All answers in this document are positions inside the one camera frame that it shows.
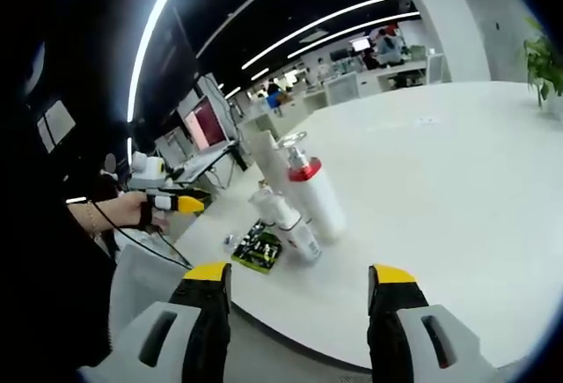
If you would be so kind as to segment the person's left hand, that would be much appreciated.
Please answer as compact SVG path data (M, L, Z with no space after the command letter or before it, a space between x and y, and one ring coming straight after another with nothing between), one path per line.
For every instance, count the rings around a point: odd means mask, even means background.
M133 191L114 199L96 203L101 216L98 228L107 230L113 227L135 227L142 222L142 206L147 202L147 195Z

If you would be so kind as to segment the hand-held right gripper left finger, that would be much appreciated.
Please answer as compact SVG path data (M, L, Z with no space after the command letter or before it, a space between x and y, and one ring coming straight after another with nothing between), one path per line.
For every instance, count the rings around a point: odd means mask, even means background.
M188 271L122 261L110 301L112 382L221 382L230 343L231 265Z

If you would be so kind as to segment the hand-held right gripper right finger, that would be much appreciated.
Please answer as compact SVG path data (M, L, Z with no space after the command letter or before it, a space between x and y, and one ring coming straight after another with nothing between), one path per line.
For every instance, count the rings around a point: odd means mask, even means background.
M374 382L500 382L479 338L441 305L430 305L403 269L369 267L367 342Z

